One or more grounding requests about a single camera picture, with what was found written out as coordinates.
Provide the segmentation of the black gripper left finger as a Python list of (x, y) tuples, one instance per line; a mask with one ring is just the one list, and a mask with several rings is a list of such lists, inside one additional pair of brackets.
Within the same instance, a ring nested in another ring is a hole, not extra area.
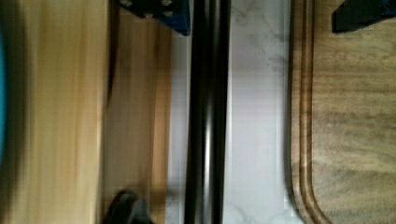
[(191, 33), (189, 0), (118, 0), (118, 3), (139, 18), (153, 18), (181, 35)]

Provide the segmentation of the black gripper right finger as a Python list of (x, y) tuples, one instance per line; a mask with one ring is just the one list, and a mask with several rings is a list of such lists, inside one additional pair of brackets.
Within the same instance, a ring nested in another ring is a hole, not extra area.
[(395, 16), (396, 0), (345, 0), (332, 13), (332, 31), (354, 32)]

